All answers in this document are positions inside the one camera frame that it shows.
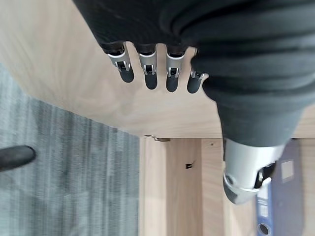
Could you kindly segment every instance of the robotic hand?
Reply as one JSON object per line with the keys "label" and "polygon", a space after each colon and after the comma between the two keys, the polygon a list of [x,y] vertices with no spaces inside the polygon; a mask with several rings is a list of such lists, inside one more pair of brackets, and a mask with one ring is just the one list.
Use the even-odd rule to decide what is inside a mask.
{"label": "robotic hand", "polygon": [[196,47],[193,71],[210,75],[203,89],[221,121],[227,197],[244,203],[271,181],[303,110],[315,101],[314,0],[74,2],[126,82],[133,73],[123,42],[135,44],[150,89],[157,79],[155,46],[148,45],[167,45],[169,91],[186,47]]}

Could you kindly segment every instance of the blue binder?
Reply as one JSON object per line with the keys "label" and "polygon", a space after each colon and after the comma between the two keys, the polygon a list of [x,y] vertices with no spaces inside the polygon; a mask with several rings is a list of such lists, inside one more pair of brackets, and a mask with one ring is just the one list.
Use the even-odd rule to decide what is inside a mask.
{"label": "blue binder", "polygon": [[298,140],[291,140],[277,162],[271,183],[256,197],[258,236],[301,236],[303,188]]}

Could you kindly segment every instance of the gray carpet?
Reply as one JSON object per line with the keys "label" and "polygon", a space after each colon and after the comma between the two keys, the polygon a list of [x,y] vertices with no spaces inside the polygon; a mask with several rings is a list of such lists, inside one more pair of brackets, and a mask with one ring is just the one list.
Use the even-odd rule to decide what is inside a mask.
{"label": "gray carpet", "polygon": [[137,236],[139,139],[30,98],[0,64],[0,148],[37,160],[0,173],[0,236]]}

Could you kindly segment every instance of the wooden panel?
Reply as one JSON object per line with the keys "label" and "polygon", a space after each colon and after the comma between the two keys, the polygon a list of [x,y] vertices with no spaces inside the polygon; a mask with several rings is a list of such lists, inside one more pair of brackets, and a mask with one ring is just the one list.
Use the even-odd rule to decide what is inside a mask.
{"label": "wooden panel", "polygon": [[252,236],[256,229],[255,201],[238,206],[231,203],[223,190],[223,171],[221,139],[203,139],[204,236]]}
{"label": "wooden panel", "polygon": [[[165,88],[165,47],[158,47],[158,87],[145,87],[128,44],[135,80],[124,83],[71,0],[0,1],[0,61],[29,94],[136,135],[220,138],[214,102],[189,94],[189,49],[175,93]],[[296,137],[315,137],[315,107]]]}
{"label": "wooden panel", "polygon": [[222,147],[220,139],[202,140],[203,235],[224,235]]}
{"label": "wooden panel", "polygon": [[304,191],[304,236],[314,235],[315,222],[315,139],[301,139],[301,156]]}
{"label": "wooden panel", "polygon": [[166,236],[166,143],[140,139],[139,236]]}
{"label": "wooden panel", "polygon": [[140,145],[140,236],[202,236],[201,140]]}

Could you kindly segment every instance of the wooden desk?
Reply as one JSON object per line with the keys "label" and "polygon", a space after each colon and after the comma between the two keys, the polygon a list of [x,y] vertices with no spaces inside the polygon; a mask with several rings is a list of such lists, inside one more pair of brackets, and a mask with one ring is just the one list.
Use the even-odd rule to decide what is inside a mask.
{"label": "wooden desk", "polygon": [[[138,55],[128,43],[135,79],[126,84],[98,46],[71,0],[1,0],[0,62],[22,89],[84,117],[143,136],[221,138],[216,106],[186,86],[193,49],[186,53],[179,87],[166,90],[165,47],[159,45],[158,86],[148,90]],[[295,133],[315,138],[315,107]]]}

